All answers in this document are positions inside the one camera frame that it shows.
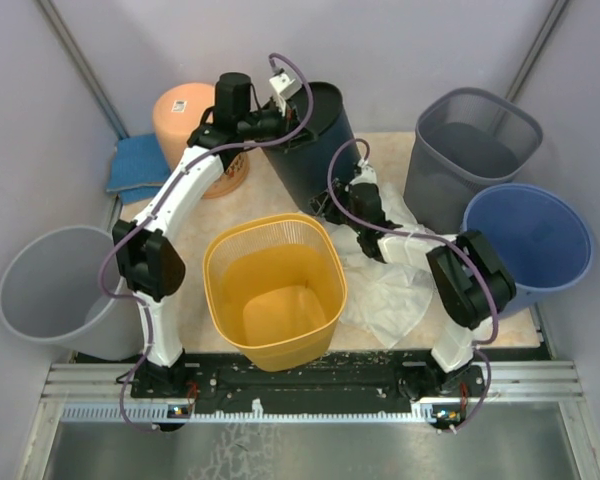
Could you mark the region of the black round bin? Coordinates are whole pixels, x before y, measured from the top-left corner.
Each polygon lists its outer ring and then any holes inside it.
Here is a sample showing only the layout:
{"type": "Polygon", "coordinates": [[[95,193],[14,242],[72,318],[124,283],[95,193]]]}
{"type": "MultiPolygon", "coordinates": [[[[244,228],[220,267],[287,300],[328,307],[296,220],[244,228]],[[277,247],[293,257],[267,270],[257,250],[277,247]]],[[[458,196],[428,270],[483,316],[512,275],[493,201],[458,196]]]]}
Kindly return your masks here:
{"type": "Polygon", "coordinates": [[[314,215],[327,191],[327,170],[336,152],[354,138],[340,90],[327,82],[312,82],[312,116],[291,144],[264,149],[269,163],[302,212],[314,215]]]}

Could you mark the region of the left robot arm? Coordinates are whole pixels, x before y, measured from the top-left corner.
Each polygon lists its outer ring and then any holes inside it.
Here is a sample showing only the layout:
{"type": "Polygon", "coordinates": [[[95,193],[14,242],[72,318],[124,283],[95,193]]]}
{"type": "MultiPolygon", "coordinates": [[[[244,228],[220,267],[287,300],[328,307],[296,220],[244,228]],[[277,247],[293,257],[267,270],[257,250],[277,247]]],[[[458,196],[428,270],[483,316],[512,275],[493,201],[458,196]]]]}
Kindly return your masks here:
{"type": "Polygon", "coordinates": [[[236,156],[249,148],[290,142],[312,116],[314,96],[303,74],[277,68],[269,83],[272,106],[253,110],[250,77],[222,74],[214,103],[202,114],[171,176],[132,221],[114,225],[110,257],[142,321],[144,351],[126,379],[140,394],[174,397],[188,384],[177,322],[167,311],[167,301],[186,273],[173,245],[183,221],[236,156]]]}

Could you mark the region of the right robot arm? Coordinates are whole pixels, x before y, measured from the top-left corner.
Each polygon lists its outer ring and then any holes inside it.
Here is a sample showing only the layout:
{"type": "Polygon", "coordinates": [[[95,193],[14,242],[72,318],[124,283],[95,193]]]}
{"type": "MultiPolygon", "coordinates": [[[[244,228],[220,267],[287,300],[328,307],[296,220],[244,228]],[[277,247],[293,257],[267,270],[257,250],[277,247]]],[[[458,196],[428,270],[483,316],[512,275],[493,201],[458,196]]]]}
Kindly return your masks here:
{"type": "Polygon", "coordinates": [[[449,318],[425,365],[408,375],[407,394],[418,400],[453,393],[481,347],[495,340],[499,315],[517,293],[486,236],[476,230],[441,236],[391,221],[370,168],[348,183],[329,173],[326,191],[311,205],[319,217],[344,226],[366,257],[431,274],[449,318]]]}

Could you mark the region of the peach plastic bucket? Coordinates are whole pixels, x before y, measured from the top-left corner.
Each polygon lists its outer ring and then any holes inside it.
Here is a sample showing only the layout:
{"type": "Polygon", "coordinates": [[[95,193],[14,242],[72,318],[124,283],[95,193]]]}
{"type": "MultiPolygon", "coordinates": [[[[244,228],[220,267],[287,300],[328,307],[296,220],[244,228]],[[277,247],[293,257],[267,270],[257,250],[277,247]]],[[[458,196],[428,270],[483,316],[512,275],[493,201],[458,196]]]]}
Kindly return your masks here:
{"type": "MultiPolygon", "coordinates": [[[[186,83],[167,90],[153,107],[154,131],[167,164],[174,170],[187,147],[191,133],[200,125],[204,111],[214,104],[214,87],[186,83]]],[[[249,173],[246,153],[238,155],[228,171],[205,192],[205,199],[221,197],[236,190],[249,173]]]]}

